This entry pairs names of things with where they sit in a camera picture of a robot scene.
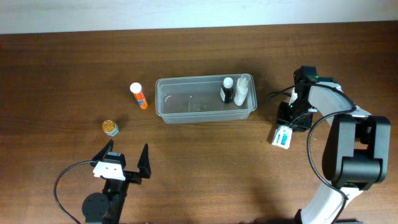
plastic bin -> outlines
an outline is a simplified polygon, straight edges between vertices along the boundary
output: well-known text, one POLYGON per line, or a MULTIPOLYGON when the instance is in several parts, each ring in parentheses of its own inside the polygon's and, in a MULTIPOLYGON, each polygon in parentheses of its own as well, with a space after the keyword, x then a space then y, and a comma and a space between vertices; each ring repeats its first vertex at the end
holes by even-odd
POLYGON ((241 75, 161 78, 156 82, 156 113, 167 124, 246 119, 257 108, 251 75, 248 95, 241 106, 224 103, 220 97, 224 78, 231 77, 235 88, 241 75))

orange glue stick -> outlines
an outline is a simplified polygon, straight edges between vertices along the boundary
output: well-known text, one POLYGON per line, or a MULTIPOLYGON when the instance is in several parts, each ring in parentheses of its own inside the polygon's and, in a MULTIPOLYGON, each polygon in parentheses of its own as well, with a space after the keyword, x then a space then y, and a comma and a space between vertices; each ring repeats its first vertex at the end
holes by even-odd
POLYGON ((131 84, 130 91, 136 97, 138 105, 139 105, 139 107, 141 107, 141 109, 148 108, 148 103, 147 103, 147 100, 145 99, 144 93, 142 92, 142 87, 141 87, 140 83, 131 84))

wooden table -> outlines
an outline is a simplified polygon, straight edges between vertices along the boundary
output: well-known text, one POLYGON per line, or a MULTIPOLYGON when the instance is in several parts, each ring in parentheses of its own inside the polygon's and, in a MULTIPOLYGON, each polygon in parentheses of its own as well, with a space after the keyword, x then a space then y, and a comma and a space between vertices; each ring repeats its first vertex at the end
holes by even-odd
MULTIPOLYGON (((320 181, 305 151, 270 145, 277 105, 270 91, 293 84, 301 65, 335 77, 365 110, 391 123, 389 172, 351 202, 342 218, 398 219, 398 22, 0 35, 1 223, 71 223, 52 188, 70 164, 91 159, 111 139, 135 170, 145 143, 152 178, 131 185, 123 223, 248 223, 292 218, 320 181), (248 119, 165 124, 155 112, 160 78, 250 73, 258 108, 248 119), (139 82, 141 110, 129 91, 139 82)), ((329 126, 313 137, 317 167, 329 126)), ((60 181, 61 203, 80 221, 84 198, 104 180, 81 166, 60 181)))

small bottle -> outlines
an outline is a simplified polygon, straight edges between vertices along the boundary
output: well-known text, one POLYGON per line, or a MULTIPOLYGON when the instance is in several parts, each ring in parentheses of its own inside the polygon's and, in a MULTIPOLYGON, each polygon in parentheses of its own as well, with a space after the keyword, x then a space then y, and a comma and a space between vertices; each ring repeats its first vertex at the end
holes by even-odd
POLYGON ((139 107, 141 107, 141 109, 148 108, 148 103, 147 103, 147 100, 145 99, 144 93, 142 92, 142 87, 141 87, 140 83, 131 84, 130 91, 136 97, 138 105, 139 105, 139 107))
POLYGON ((241 78, 238 79, 235 89, 235 96, 234 96, 234 102, 238 106, 241 106, 244 102, 244 99, 246 99, 246 95, 248 94, 249 91, 249 81, 250 81, 249 74, 243 74, 241 78))
POLYGON ((232 86, 234 85, 234 80, 232 78, 227 77, 224 79, 223 86, 221 87, 221 99, 224 103, 229 103, 232 101, 234 97, 234 90, 232 86))
POLYGON ((102 130, 108 136, 115 136, 119 132, 119 127, 115 122, 107 120, 102 123, 102 130))

white wall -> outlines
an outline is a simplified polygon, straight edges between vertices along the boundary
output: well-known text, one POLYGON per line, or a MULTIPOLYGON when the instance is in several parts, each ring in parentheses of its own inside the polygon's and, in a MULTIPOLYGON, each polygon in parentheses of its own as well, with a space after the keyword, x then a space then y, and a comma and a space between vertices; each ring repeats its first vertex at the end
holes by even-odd
POLYGON ((398 19, 398 0, 0 0, 0 34, 398 19))

